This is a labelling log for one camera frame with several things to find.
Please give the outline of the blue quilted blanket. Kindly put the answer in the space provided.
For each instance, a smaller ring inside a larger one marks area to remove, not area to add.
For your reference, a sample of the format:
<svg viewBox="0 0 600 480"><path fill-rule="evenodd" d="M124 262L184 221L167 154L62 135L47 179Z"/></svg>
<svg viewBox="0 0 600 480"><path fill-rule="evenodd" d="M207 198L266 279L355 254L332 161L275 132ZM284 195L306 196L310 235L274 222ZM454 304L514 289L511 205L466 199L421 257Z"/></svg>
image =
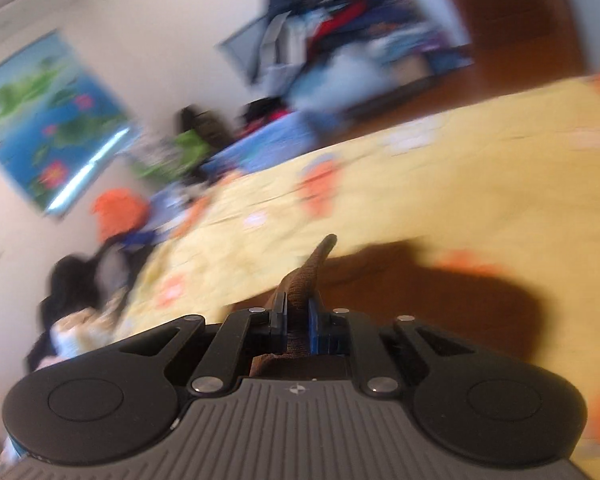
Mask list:
<svg viewBox="0 0 600 480"><path fill-rule="evenodd" d="M210 179L230 170L253 174L316 150L343 126L338 115L297 110L230 144L201 165Z"/></svg>

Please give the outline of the orange cloth bundle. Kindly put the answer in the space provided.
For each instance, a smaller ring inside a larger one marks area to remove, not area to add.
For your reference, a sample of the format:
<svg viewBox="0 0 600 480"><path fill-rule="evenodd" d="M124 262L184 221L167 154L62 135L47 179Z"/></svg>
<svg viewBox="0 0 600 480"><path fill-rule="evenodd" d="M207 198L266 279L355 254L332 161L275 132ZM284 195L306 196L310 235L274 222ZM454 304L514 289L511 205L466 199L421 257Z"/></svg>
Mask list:
<svg viewBox="0 0 600 480"><path fill-rule="evenodd" d="M149 217L149 203L128 188L112 188L92 203L100 242L142 228Z"/></svg>

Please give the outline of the yellow floral bed quilt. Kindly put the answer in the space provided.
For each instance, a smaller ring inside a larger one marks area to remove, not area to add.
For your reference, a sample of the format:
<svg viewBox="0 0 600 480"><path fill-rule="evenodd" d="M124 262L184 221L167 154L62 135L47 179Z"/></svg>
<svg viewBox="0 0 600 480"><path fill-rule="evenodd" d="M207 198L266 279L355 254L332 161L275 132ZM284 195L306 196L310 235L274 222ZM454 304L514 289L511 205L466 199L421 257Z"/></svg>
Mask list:
<svg viewBox="0 0 600 480"><path fill-rule="evenodd" d="M378 131L212 188L150 256L116 330L211 323L332 258L407 240L424 266L494 271L545 309L530 360L585 397L574 461L600 479L600 74Z"/></svg>

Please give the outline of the black bag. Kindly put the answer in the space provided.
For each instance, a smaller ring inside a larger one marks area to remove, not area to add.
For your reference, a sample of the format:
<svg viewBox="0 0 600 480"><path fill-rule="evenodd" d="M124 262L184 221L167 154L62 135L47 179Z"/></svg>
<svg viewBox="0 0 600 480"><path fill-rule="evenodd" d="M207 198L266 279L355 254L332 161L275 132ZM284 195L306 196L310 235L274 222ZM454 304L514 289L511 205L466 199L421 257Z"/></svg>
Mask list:
<svg viewBox="0 0 600 480"><path fill-rule="evenodd" d="M200 110L193 105L183 107L178 112L178 125L181 132L194 130L197 136L218 151L235 141L224 120L213 110Z"/></svg>

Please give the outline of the brown knit sweater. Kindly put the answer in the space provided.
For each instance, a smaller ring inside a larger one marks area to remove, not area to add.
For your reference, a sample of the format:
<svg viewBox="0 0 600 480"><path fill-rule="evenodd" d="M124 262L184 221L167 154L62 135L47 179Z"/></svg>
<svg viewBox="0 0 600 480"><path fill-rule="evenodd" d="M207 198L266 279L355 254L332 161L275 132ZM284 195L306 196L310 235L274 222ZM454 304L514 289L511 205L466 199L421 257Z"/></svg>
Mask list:
<svg viewBox="0 0 600 480"><path fill-rule="evenodd" d="M309 299L328 308L367 314L380 326L410 314L474 344L529 361L539 347L545 309L534 292L494 271L446 270L424 266L407 240L368 245L332 258L333 236L318 244L277 285L288 295L289 339L281 356L256 356L249 377L342 379L350 366L340 356L311 356L306 334Z"/></svg>

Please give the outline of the grey framed panel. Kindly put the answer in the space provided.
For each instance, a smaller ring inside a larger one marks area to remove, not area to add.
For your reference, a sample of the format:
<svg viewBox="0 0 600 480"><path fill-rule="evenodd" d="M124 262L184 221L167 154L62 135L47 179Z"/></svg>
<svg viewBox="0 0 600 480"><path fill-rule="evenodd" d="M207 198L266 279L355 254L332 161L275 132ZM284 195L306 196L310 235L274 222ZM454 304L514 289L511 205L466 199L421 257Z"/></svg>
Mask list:
<svg viewBox="0 0 600 480"><path fill-rule="evenodd" d="M267 29L268 18L263 15L245 24L218 45L220 51L233 63L237 73L250 86L258 82L261 47Z"/></svg>

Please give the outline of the lotus flower wall poster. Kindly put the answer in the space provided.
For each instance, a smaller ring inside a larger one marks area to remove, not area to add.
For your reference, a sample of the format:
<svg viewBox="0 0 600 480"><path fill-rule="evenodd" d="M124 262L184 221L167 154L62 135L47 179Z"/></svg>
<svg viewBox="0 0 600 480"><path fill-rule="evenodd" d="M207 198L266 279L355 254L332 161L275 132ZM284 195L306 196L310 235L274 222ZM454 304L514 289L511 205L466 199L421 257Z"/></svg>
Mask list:
<svg viewBox="0 0 600 480"><path fill-rule="evenodd" d="M136 134L57 32L1 62L0 168L46 216L64 216Z"/></svg>

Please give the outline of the brown wooden door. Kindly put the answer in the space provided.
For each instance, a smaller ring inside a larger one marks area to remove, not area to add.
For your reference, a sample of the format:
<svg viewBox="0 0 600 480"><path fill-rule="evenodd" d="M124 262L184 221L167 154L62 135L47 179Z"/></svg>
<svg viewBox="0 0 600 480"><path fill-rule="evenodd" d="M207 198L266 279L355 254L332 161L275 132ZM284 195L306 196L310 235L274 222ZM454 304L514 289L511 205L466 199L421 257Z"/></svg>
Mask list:
<svg viewBox="0 0 600 480"><path fill-rule="evenodd" d="M568 0L452 0L469 37L476 83L489 96L586 72Z"/></svg>

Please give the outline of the pile of assorted clothes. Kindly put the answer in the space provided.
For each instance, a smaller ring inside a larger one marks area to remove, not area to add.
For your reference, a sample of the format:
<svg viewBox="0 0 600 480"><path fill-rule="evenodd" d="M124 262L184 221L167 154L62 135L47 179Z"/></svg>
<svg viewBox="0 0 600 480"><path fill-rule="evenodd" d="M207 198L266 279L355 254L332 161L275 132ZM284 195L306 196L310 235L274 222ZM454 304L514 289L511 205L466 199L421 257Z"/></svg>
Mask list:
<svg viewBox="0 0 600 480"><path fill-rule="evenodd" d="M265 0L246 78L295 110L343 114L465 68L415 0Z"/></svg>

